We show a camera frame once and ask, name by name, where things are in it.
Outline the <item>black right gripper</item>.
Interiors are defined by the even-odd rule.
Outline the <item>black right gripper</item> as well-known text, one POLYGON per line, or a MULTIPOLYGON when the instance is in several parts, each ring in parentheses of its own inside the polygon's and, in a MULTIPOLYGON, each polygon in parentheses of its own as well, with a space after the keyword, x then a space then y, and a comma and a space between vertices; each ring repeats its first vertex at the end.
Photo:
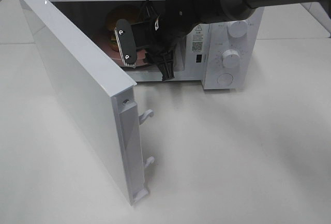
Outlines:
POLYGON ((174 79, 176 44, 197 25, 197 16, 187 6, 167 6, 160 15, 155 7, 146 6, 143 21, 131 25, 136 48, 145 50, 144 61, 157 66, 162 81, 174 79))

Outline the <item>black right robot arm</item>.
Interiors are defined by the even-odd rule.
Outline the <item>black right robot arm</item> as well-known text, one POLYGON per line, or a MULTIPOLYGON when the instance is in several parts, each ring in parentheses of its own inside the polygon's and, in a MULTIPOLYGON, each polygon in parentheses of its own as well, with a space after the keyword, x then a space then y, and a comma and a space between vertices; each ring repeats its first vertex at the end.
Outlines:
POLYGON ((318 2, 330 11, 330 0, 165 0, 164 10, 131 26, 132 47, 124 51, 123 61, 137 61, 137 50, 145 50, 149 62, 157 65, 163 80, 174 77, 173 49, 199 24, 240 21, 259 7, 318 2))

